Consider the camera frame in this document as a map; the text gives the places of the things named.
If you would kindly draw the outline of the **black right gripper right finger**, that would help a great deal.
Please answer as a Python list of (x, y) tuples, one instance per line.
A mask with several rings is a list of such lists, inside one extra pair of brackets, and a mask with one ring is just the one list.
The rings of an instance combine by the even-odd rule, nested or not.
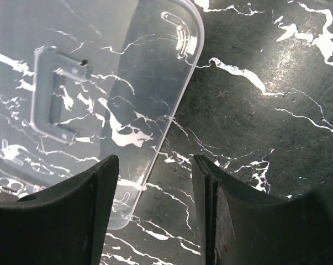
[(333, 188), (285, 200), (203, 155), (192, 181), (204, 264), (333, 264)]

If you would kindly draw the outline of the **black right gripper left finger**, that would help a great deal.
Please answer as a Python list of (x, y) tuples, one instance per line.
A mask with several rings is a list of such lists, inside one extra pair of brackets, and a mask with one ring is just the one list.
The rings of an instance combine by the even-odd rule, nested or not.
[(0, 203), (0, 264), (99, 264), (119, 159), (15, 202)]

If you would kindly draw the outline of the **clear plastic box lid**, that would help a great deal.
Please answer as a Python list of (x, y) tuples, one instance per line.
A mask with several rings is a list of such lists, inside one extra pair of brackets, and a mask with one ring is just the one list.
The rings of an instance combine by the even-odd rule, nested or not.
[(23, 197), (109, 155), (125, 227), (204, 44), (191, 1), (0, 1), (0, 189)]

